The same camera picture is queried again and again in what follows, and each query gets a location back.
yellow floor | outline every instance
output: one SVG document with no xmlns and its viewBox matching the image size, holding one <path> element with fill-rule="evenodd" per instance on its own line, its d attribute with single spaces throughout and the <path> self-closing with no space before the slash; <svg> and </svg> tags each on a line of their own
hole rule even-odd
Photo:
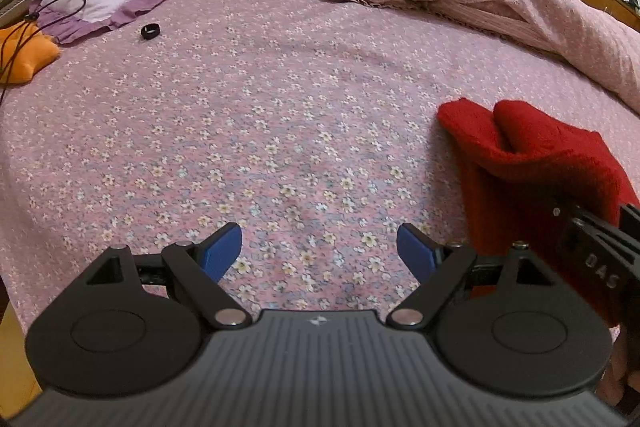
<svg viewBox="0 0 640 427">
<path fill-rule="evenodd" d="M 0 323 L 0 416 L 11 418 L 40 394 L 24 352 L 22 328 L 11 304 Z"/>
</svg>

black cord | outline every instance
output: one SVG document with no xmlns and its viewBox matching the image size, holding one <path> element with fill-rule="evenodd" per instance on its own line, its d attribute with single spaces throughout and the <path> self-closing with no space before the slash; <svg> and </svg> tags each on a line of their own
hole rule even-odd
<svg viewBox="0 0 640 427">
<path fill-rule="evenodd" d="M 4 100 L 4 95 L 6 94 L 6 88 L 9 85 L 9 78 L 11 77 L 11 72 L 12 72 L 12 70 L 14 68 L 14 63 L 15 63 L 16 57 L 18 56 L 18 53 L 20 53 L 21 49 L 23 47 L 25 47 L 25 45 L 31 39 L 33 39 L 36 35 L 41 33 L 45 28 L 48 28 L 49 26 L 53 26 L 54 24 L 57 24 L 59 22 L 62 22 L 64 20 L 68 19 L 69 17 L 73 17 L 74 15 L 80 13 L 84 9 L 84 7 L 86 6 L 86 0 L 81 0 L 82 1 L 82 5 L 77 10 L 73 11 L 72 13 L 68 13 L 66 15 L 63 15 L 62 17 L 59 17 L 59 18 L 57 18 L 56 20 L 54 20 L 54 21 L 52 21 L 50 23 L 45 24 L 43 27 L 41 27 L 37 31 L 33 32 L 31 35 L 29 35 L 23 41 L 22 39 L 24 38 L 24 34 L 27 32 L 27 29 L 29 28 L 29 23 L 30 22 L 34 22 L 35 20 L 37 20 L 38 19 L 38 15 L 40 14 L 40 12 L 43 9 L 51 6 L 53 3 L 58 2 L 58 1 L 62 1 L 62 0 L 50 1 L 50 2 L 46 3 L 44 6 L 40 6 L 40 8 L 38 8 L 38 10 L 36 12 L 24 16 L 22 21 L 16 25 L 16 27 L 7 35 L 6 39 L 2 42 L 2 46 L 0 46 L 0 78 L 2 78 L 4 76 L 4 73 L 6 72 L 6 80 L 4 81 L 4 84 L 2 86 L 2 95 L 0 95 L 0 107 L 2 106 L 2 100 Z M 7 60 L 6 65 L 3 65 L 2 64 L 2 58 L 4 56 L 4 46 L 9 41 L 9 37 L 11 37 L 11 35 L 13 35 L 18 30 L 20 30 L 20 28 L 23 28 L 23 30 L 22 30 L 22 33 L 20 35 L 20 38 L 18 38 L 18 43 L 15 45 L 15 50 L 14 50 L 13 54 L 11 55 L 11 57 L 9 57 L 9 59 Z"/>
</svg>

black ring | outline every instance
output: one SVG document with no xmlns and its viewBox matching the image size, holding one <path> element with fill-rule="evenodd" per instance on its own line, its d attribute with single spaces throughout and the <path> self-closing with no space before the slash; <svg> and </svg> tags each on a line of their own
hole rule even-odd
<svg viewBox="0 0 640 427">
<path fill-rule="evenodd" d="M 142 26 L 142 29 L 140 30 L 140 35 L 142 35 L 142 38 L 145 39 L 145 41 L 155 39 L 159 34 L 160 25 L 155 22 Z"/>
</svg>

ribbed panel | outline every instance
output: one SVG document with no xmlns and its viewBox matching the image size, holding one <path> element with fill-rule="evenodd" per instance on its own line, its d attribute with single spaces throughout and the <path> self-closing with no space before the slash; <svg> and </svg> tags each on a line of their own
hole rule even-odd
<svg viewBox="0 0 640 427">
<path fill-rule="evenodd" d="M 388 329 L 372 312 L 273 311 L 244 331 L 215 334 L 192 367 L 154 391 L 113 401 L 49 391 L 12 420 L 15 427 L 623 425 L 590 393 L 541 403 L 480 391 L 451 374 L 423 336 Z"/>
</svg>

purple ruffle trim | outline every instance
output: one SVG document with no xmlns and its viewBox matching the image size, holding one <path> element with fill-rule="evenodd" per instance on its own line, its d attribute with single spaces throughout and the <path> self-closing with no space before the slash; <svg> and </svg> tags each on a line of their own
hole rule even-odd
<svg viewBox="0 0 640 427">
<path fill-rule="evenodd" d="M 68 17 L 63 21 L 48 26 L 44 33 L 55 38 L 58 44 L 71 44 L 83 37 L 103 33 L 120 28 L 137 17 L 151 11 L 165 0 L 130 0 L 118 8 L 111 17 L 96 22 L 87 22 L 78 17 Z M 49 8 L 40 9 L 42 0 L 34 0 L 29 6 L 29 12 L 39 11 L 38 26 L 52 23 L 65 14 Z"/>
</svg>

